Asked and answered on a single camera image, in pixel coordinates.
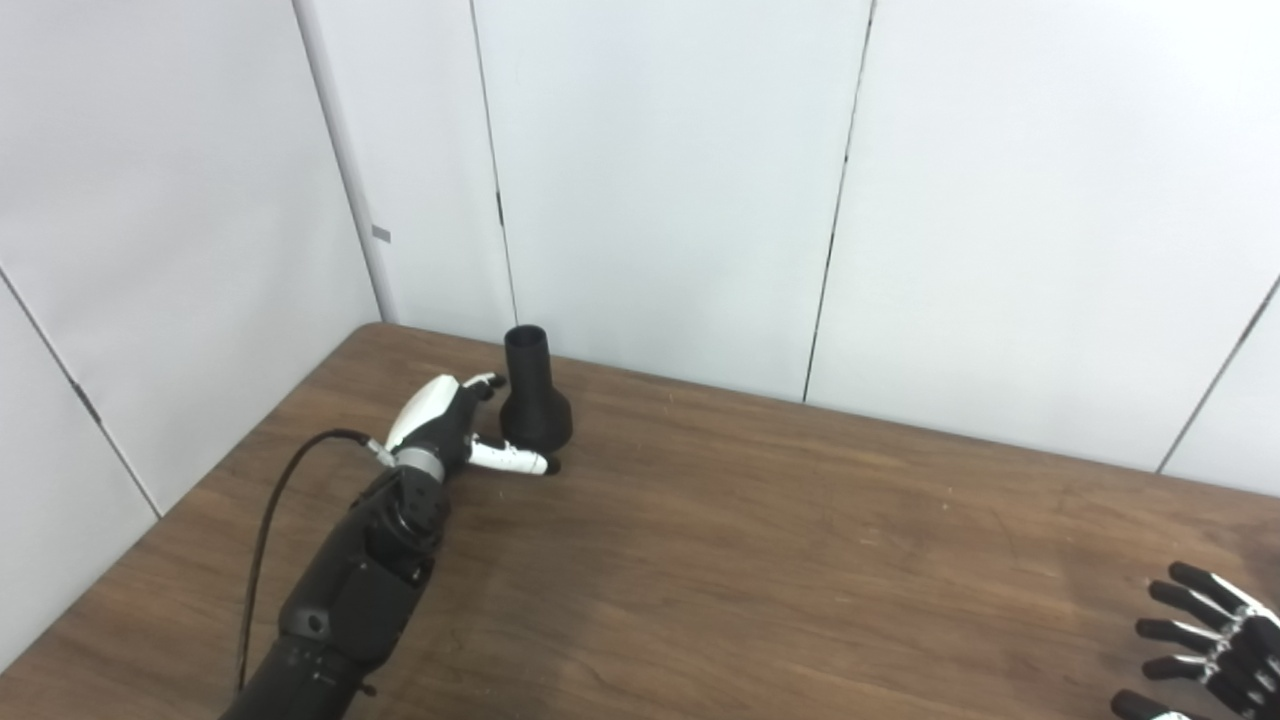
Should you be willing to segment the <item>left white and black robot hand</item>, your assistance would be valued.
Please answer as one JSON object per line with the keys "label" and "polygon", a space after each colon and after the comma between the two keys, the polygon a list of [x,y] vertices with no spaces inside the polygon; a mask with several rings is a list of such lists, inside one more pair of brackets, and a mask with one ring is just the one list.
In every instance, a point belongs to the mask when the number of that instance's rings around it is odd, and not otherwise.
{"label": "left white and black robot hand", "polygon": [[413,468],[443,484],[461,468],[476,466],[532,477],[561,471],[557,457],[480,436],[475,418],[507,379],[483,373],[466,382],[442,374],[429,380],[401,409],[384,443],[390,468]]}

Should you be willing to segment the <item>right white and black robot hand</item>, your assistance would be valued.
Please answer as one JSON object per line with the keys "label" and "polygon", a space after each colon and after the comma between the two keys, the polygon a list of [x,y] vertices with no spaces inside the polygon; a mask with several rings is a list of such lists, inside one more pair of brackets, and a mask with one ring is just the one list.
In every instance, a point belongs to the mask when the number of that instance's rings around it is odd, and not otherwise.
{"label": "right white and black robot hand", "polygon": [[1197,685],[1234,719],[1279,716],[1277,612],[1215,571],[1171,562],[1164,579],[1147,585],[1149,597],[1185,614],[1140,618],[1135,633],[1147,641],[1178,646],[1174,653],[1146,660],[1148,682]]}

